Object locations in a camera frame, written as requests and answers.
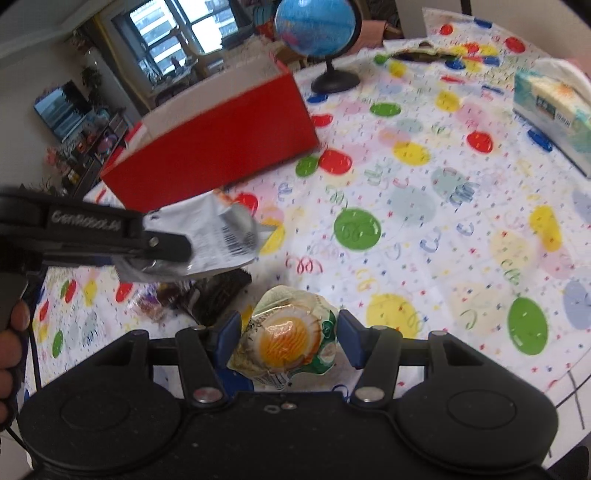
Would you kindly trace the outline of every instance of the tablecloth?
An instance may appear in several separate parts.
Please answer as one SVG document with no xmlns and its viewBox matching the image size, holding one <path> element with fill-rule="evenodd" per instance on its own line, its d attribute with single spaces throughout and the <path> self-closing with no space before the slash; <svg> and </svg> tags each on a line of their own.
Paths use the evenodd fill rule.
<svg viewBox="0 0 591 480">
<path fill-rule="evenodd" d="M 387 59 L 419 43 L 402 40 L 338 60 L 362 79 L 349 92 L 314 95 L 322 66 L 298 72 L 322 147 L 228 190 L 277 227 L 233 308 L 247 319 L 265 291 L 286 284 L 406 337 L 447 330 L 560 406 L 550 465 L 591 424 L 579 409 L 582 428 L 572 431 L 574 407 L 560 410 L 571 399 L 580 406 L 591 374 L 591 189 L 512 113 L 516 69 L 544 52 L 472 17 L 428 9 L 426 22 L 436 46 L 500 65 Z M 114 198 L 100 185 L 89 200 Z M 161 323 L 130 313 L 135 288 L 111 268 L 50 270 L 33 320 L 44 382 L 127 330 L 171 336 L 191 324 L 178 312 Z M 326 375 L 301 374 L 288 388 L 348 395 L 358 375 L 339 352 Z M 156 377 L 180 394 L 173 369 Z M 395 395 L 422 379 L 402 367 Z"/>
</svg>

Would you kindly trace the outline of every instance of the green polka dot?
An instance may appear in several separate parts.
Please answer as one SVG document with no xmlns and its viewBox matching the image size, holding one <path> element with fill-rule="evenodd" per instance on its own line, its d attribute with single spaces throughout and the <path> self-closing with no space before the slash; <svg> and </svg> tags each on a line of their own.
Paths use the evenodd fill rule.
<svg viewBox="0 0 591 480">
<path fill-rule="evenodd" d="M 53 346 L 51 347 L 51 354 L 53 358 L 57 358 L 61 353 L 61 347 L 64 345 L 64 334 L 58 330 L 56 336 L 53 338 Z"/>
<path fill-rule="evenodd" d="M 388 61 L 389 57 L 387 55 L 382 55 L 381 53 L 378 53 L 375 57 L 374 57 L 374 62 L 377 63 L 378 65 L 383 65 L 384 63 L 386 63 Z"/>
<path fill-rule="evenodd" d="M 70 285 L 70 280 L 66 280 L 64 284 L 61 286 L 60 298 L 63 299 L 66 296 L 66 292 L 68 291 L 68 286 Z"/>
<path fill-rule="evenodd" d="M 299 177 L 309 177 L 318 169 L 320 159 L 314 155 L 302 158 L 295 166 L 295 174 Z"/>
<path fill-rule="evenodd" d="M 369 111 L 377 116 L 396 116 L 402 109 L 397 103 L 375 103 Z"/>
<path fill-rule="evenodd" d="M 369 212 L 357 208 L 345 209 L 336 218 L 335 237 L 350 250 L 368 250 L 382 235 L 382 226 Z"/>
<path fill-rule="evenodd" d="M 548 322 L 538 304 L 525 297 L 515 299 L 507 316 L 513 345 L 526 355 L 538 355 L 548 342 Z"/>
</svg>

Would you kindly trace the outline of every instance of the floor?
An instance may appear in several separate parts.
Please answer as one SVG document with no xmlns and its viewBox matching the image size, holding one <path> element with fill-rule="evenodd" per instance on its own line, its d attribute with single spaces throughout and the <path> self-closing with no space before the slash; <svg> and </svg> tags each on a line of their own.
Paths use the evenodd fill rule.
<svg viewBox="0 0 591 480">
<path fill-rule="evenodd" d="M 16 424 L 13 425 L 13 429 L 18 431 Z M 0 478 L 20 480 L 31 470 L 27 463 L 27 454 L 7 432 L 0 432 L 0 441 Z"/>
</svg>

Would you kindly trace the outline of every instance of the yellow polka dot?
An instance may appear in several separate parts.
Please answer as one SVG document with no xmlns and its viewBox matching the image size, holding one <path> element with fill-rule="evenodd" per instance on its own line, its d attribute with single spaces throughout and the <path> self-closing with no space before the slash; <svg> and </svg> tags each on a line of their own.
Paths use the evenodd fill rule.
<svg viewBox="0 0 591 480">
<path fill-rule="evenodd" d="M 464 59 L 464 63 L 466 64 L 466 71 L 467 72 L 478 73 L 479 71 L 482 70 L 482 64 L 479 61 Z"/>
<path fill-rule="evenodd" d="M 467 55 L 468 49 L 464 45 L 456 45 L 452 48 L 448 48 L 447 51 L 453 53 L 454 55 Z"/>
<path fill-rule="evenodd" d="M 521 235 L 511 231 L 496 231 L 491 237 L 489 249 L 503 271 L 509 272 L 505 278 L 517 275 L 534 260 L 532 245 Z"/>
<path fill-rule="evenodd" d="M 435 105 L 444 112 L 457 112 L 460 109 L 460 98 L 455 93 L 444 90 L 437 95 Z"/>
<path fill-rule="evenodd" d="M 407 71 L 406 65 L 399 61 L 393 61 L 388 69 L 390 70 L 390 74 L 396 78 L 402 78 Z"/>
<path fill-rule="evenodd" d="M 285 241 L 285 227 L 281 222 L 272 218 L 265 219 L 261 223 L 262 225 L 272 225 L 277 227 L 275 231 L 271 234 L 271 236 L 267 239 L 265 245 L 262 246 L 261 255 L 269 255 L 275 253 L 277 250 L 281 248 L 283 242 Z"/>
<path fill-rule="evenodd" d="M 406 338 L 415 338 L 423 327 L 413 305 L 404 297 L 392 293 L 372 295 L 365 320 L 368 326 L 387 325 L 399 330 Z"/>
<path fill-rule="evenodd" d="M 551 207 L 542 205 L 536 208 L 530 215 L 530 227 L 548 252 L 556 252 L 562 246 L 560 225 Z"/>
<path fill-rule="evenodd" d="M 416 143 L 398 142 L 392 150 L 397 159 L 412 167 L 420 167 L 431 160 L 429 150 Z"/>
<path fill-rule="evenodd" d="M 48 334 L 47 330 L 48 330 L 47 322 L 43 323 L 39 327 L 39 334 L 38 334 L 38 337 L 37 337 L 37 341 L 39 343 L 43 343 L 47 339 L 47 334 Z"/>
<path fill-rule="evenodd" d="M 499 51 L 496 49 L 494 45 L 481 45 L 480 46 L 480 55 L 484 57 L 496 57 L 499 54 Z"/>
</svg>

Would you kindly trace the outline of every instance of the barcode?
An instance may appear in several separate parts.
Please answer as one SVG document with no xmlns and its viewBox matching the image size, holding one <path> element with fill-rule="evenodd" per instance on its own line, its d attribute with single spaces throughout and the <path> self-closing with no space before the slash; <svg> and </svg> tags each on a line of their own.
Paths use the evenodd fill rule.
<svg viewBox="0 0 591 480">
<path fill-rule="evenodd" d="M 230 252 L 231 256 L 236 257 L 238 255 L 246 255 L 248 253 L 248 251 L 238 241 L 236 235 L 234 235 L 226 225 L 222 227 L 222 232 L 223 238 L 226 241 L 226 246 L 228 247 L 228 251 Z"/>
</svg>

